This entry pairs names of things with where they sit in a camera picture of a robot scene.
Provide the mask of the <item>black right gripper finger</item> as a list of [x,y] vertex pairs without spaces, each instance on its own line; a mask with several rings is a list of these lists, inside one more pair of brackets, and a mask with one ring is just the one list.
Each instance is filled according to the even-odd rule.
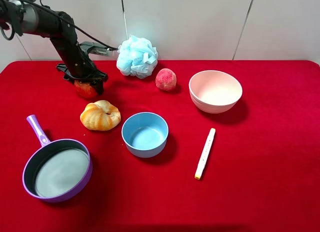
[[75,79],[72,76],[68,76],[67,74],[63,75],[63,79],[69,82],[74,82]]

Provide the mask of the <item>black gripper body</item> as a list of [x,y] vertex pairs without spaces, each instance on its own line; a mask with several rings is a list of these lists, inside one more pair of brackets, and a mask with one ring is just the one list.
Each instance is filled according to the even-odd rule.
[[50,41],[64,63],[63,72],[66,75],[74,80],[90,83],[108,80],[108,75],[100,71],[89,55],[82,51],[76,35],[55,36]]

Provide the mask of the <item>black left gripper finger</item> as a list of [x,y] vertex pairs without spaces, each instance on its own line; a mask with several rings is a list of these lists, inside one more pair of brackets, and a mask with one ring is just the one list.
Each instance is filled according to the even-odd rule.
[[104,92],[104,82],[102,80],[95,80],[91,82],[91,86],[94,88],[98,95],[102,95]]

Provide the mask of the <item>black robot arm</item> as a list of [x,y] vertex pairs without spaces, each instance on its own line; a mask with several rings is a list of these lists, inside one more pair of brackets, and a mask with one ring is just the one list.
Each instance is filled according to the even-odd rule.
[[78,42],[74,20],[63,11],[54,11],[32,0],[0,0],[0,31],[11,30],[6,40],[14,35],[30,34],[48,38],[62,59],[56,69],[66,81],[76,86],[77,92],[92,98],[104,92],[108,75],[100,71],[89,53],[109,51],[107,45]]

